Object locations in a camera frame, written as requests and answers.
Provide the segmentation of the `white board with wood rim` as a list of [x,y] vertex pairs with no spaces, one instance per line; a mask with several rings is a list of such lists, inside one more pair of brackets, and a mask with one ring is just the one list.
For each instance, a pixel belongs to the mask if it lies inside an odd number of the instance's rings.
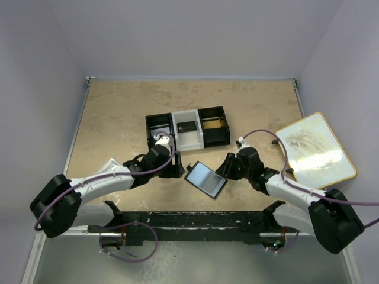
[[321,189],[356,176],[356,168],[322,113],[304,117],[276,135],[298,183]]

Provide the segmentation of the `black credit card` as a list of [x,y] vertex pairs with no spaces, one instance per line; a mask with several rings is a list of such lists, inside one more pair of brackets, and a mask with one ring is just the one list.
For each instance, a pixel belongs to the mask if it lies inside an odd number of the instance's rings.
[[195,121],[179,122],[176,124],[179,133],[186,133],[197,130]]

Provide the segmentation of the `silver credit card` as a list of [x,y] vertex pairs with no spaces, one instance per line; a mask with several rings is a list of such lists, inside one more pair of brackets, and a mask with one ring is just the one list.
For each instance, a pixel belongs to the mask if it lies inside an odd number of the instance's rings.
[[150,135],[151,136],[154,136],[154,135],[161,133],[161,132],[170,134],[171,133],[170,127],[168,125],[157,125],[156,127],[152,127],[150,129]]

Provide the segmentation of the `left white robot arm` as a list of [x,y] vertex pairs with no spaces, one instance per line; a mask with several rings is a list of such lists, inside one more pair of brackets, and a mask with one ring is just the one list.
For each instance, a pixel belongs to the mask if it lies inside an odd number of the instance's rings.
[[180,178],[183,174],[180,152],[157,145],[123,164],[109,160],[92,176],[53,176],[30,204],[36,218],[34,229],[48,238],[57,237],[80,224],[85,205],[94,199],[137,188],[155,177]]

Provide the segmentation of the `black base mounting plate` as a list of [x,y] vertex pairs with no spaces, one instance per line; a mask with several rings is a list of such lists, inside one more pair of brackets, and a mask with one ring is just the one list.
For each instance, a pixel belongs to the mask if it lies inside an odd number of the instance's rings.
[[141,246],[144,241],[274,242],[285,229],[278,225],[269,210],[226,212],[144,212],[124,211],[104,228],[90,225],[90,233],[121,233],[125,229],[126,246]]

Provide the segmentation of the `gold credit card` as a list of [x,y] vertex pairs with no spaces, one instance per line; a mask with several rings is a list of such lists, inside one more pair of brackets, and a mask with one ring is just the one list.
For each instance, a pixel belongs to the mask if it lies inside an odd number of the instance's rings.
[[219,118],[212,118],[210,120],[203,120],[204,129],[214,129],[223,127],[223,122]]

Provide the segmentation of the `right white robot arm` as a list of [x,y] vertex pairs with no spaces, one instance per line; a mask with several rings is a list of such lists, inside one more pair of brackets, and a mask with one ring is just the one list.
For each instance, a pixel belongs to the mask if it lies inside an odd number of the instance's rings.
[[340,253],[365,230],[341,191],[290,183],[279,171],[265,167],[253,147],[229,153],[216,173],[228,180],[246,179],[254,190],[282,200],[272,213],[275,222],[314,236],[330,253]]

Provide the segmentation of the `clear plastic card sleeve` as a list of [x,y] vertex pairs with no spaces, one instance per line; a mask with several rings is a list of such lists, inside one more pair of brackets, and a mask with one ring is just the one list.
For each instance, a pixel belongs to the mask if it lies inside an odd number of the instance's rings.
[[120,166],[119,162],[113,158],[110,158],[97,172],[96,174],[105,173],[108,171],[114,171]]

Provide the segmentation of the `black and white organizer tray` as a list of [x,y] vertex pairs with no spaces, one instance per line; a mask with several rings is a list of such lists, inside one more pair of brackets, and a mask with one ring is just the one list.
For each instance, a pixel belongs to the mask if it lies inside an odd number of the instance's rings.
[[222,106],[148,115],[145,123],[149,148],[162,131],[172,136],[178,151],[230,144],[230,127]]

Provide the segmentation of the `black leather card holder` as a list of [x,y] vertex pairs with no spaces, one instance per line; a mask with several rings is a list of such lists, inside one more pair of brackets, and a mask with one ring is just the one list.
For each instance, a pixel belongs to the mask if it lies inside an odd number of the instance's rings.
[[197,161],[187,166],[188,173],[184,179],[207,196],[216,199],[227,184],[227,179],[216,174],[215,171]]

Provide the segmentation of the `aluminium frame rail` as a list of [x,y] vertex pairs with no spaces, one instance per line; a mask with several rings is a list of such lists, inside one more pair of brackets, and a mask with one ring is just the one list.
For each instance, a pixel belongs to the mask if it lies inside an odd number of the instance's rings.
[[286,234],[305,233],[314,237],[326,251],[342,253],[351,281],[361,283],[350,247],[353,237],[363,232],[363,226],[355,224],[357,219],[343,205],[332,206],[328,220],[317,220],[316,225],[312,225],[302,210],[282,201],[274,202],[263,211],[225,212],[120,211],[113,202],[106,201],[80,209],[72,225],[68,224],[68,217],[64,217],[54,228],[39,230],[36,236],[55,238],[76,227],[86,227],[86,232],[100,236],[101,247],[120,249],[121,246],[141,246],[145,241],[240,242],[260,244],[275,254],[294,244],[286,241]]

